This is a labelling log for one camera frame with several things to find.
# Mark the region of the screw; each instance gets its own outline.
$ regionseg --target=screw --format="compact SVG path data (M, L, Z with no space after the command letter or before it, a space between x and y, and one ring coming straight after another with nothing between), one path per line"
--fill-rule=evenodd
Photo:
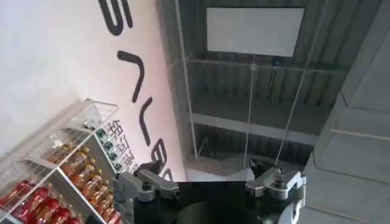
M142 184L142 190L144 191L150 191L152 189L152 185L148 182L145 182Z

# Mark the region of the black lettering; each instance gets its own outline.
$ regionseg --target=black lettering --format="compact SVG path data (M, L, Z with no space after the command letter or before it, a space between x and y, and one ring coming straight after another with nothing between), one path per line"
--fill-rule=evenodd
M108 31L114 36L119 36L123 31L123 19L121 10L117 0L111 0L112 8L114 10L116 25L112 19L110 9L106 0L99 0L100 9L102 10L105 24L107 25Z
M148 100L142 105L140 111L140 126L141 126L142 133L144 134L144 139L146 141L147 146L150 146L151 144L151 137L149 136L149 132L147 132L144 116L145 116L146 109L152 104L152 102L153 102L153 98L151 97L148 98Z
M133 18L132 18L129 3L127 2L127 0L122 0L122 6L123 6L123 10L124 10L124 16L126 17L127 26L129 28L132 28L133 27Z
M160 159L161 170L164 168L167 161L167 155L166 155L164 140L162 138L160 138L154 145L151 153L151 158L153 161L157 161Z
M163 172L162 177L163 177L164 179L166 179L166 180L173 181L172 171L170 170L170 168L167 168L167 169Z
M118 51L117 56L118 56L119 60L134 63L134 64L138 65L138 67L140 69L140 76L138 76L138 81L136 83L135 90L134 90L133 97L132 97L132 102L135 103L138 99L138 96L140 95L142 83L144 82L144 77L145 77L144 63L139 56L133 55L133 54L130 54L130 53L127 53L124 51Z

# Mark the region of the bottled drink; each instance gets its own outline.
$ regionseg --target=bottled drink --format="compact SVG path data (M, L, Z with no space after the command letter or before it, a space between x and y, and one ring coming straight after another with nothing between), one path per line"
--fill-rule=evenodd
M87 160L87 153L89 151L89 148L83 147L81 152L75 153L72 158L65 165L62 166L62 170L66 174L66 176L70 177L74 175L74 173L76 173L79 166Z
M91 159L91 164L86 165L83 171L71 177L71 181L79 190L83 188L85 182L91 178L92 173L95 171L95 167L93 166L94 162L95 160Z
M63 144L59 149L57 149L51 156L48 158L48 161L51 163L60 163L74 148L72 142L69 144Z
M104 200L102 200L96 210L97 212L100 214L100 215L103 215L104 211L110 206L110 204L113 203L113 200L114 200L114 195L112 194L112 192L109 192L107 194L107 196L105 197Z
M48 194L49 190L46 187L39 187L26 201L12 212L12 215L23 223L26 223L33 214L33 211L48 196Z
M96 135L99 138L99 140L102 142L105 142L107 140L107 133L102 128L96 131Z
M91 205L96 207L99 201L104 196L104 194L107 192L107 190L108 190L108 181L106 180L102 186L98 187L96 191L88 195L88 200L90 201Z
M42 203L40 203L38 205L38 207L34 210L34 212L32 213L32 217L35 216L35 215L38 215L43 209L44 207L46 206L46 203L51 200L52 198L58 198L58 201L61 201L62 200L62 195L56 195L55 193L49 191L49 195L43 200Z
M114 210L107 224L115 224L118 219L121 219L121 213L117 210Z
M97 174L93 176L87 183L83 186L81 193L84 196L87 196L101 181L102 181L102 170L98 169Z
M0 208L3 208L5 205L10 207L14 206L18 200L26 195L34 186L35 185L28 180L18 182L9 194L0 199Z
M122 164L120 163L116 163L114 165L114 169L117 171L117 172L120 172L122 170Z
M68 207L69 209L66 206L59 207L57 212L53 215L51 224L65 223L65 221L71 217L72 205L69 205Z
M79 214L77 217L67 219L67 221L65 223L66 224L81 224L82 223L81 214Z
M114 163L118 158L118 155L115 152L111 152L108 157L110 158L111 163Z
M104 221L108 222L110 221L110 217L112 213L114 212L114 205L110 204L110 206L103 212L103 219Z
M28 224L44 224L50 223L53 214L59 208L60 202L55 198L50 198L44 204L44 208L38 214L35 214Z
M106 153L109 153L113 147L114 145L110 141L107 141L103 144L103 149Z

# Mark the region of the robotic arm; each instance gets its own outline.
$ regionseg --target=robotic arm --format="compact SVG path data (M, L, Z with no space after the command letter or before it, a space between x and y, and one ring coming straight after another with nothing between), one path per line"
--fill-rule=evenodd
M114 181L115 209L124 224L296 224L305 207L306 177L299 171L271 167L247 182L175 183L158 176L152 163Z

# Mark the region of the white wall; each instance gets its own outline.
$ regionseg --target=white wall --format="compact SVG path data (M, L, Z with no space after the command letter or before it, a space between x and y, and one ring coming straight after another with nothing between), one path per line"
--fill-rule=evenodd
M175 180L185 179L155 1L129 4L133 28L124 21L116 37L98 1L0 1L0 157L71 102L89 97L119 105L115 118L138 164L151 160L151 148L163 138L167 167ZM136 103L131 98L139 70L118 60L119 50L138 55L145 65ZM147 146L138 120L149 97Z

